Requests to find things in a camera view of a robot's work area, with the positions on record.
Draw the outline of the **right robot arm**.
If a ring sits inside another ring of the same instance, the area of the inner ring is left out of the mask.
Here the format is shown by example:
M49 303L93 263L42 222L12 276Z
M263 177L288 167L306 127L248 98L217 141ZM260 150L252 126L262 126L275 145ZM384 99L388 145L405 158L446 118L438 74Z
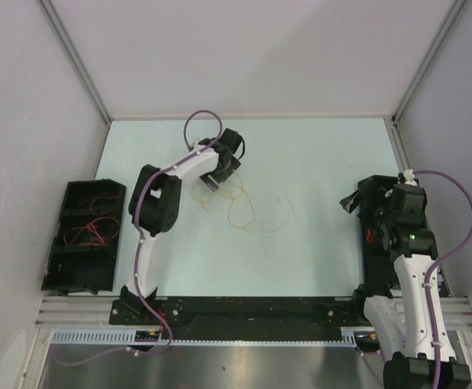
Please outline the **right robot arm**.
M470 368L449 340L439 289L439 255L427 224L427 193L412 173L373 175L340 201L357 212L365 281L350 314L371 324L384 355L386 388L467 388Z

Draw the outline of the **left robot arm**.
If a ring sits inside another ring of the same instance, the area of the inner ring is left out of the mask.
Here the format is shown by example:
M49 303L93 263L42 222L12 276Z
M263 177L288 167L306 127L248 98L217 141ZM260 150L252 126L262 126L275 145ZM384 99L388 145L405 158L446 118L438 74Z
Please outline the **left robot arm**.
M202 139L181 160L166 168L145 165L139 172L128 211L139 233L134 271L122 287L120 300L128 315L145 324L154 318L150 300L157 291L157 263L161 240L178 220L182 185L201 180L215 192L241 165L238 151L245 150L243 137L223 130L218 139Z

